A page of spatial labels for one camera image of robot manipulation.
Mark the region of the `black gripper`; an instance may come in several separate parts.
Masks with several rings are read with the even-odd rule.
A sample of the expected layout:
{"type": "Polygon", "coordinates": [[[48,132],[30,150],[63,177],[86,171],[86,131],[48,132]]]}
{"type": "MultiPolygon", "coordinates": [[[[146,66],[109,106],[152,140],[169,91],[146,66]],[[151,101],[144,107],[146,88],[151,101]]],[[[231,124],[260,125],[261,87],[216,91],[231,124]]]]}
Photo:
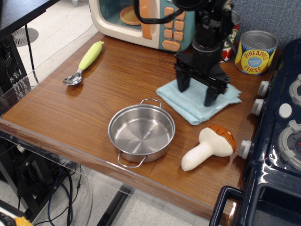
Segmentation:
{"type": "Polygon", "coordinates": [[[208,89],[204,106],[211,106],[220,94],[225,94],[230,82],[230,77],[220,68],[222,43],[206,47],[194,40],[191,45],[192,54],[175,54],[178,89],[180,92],[187,90],[191,78],[205,84],[208,89]]]}

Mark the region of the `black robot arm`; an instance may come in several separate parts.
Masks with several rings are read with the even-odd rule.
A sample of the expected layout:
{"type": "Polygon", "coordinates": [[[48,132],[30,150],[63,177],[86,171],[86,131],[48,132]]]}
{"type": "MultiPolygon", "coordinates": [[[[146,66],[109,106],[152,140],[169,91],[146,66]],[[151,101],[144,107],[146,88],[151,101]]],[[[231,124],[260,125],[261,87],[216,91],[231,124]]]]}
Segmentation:
{"type": "Polygon", "coordinates": [[[141,16],[141,3],[134,1],[134,11],[143,24],[166,24],[185,11],[195,12],[196,34],[191,43],[193,53],[176,53],[176,78],[178,89],[184,92],[195,79],[207,86],[204,105],[210,106],[215,99],[224,94],[230,77],[221,69],[222,49],[229,42],[232,32],[231,0],[175,0],[178,8],[164,18],[146,18],[141,16]]]}

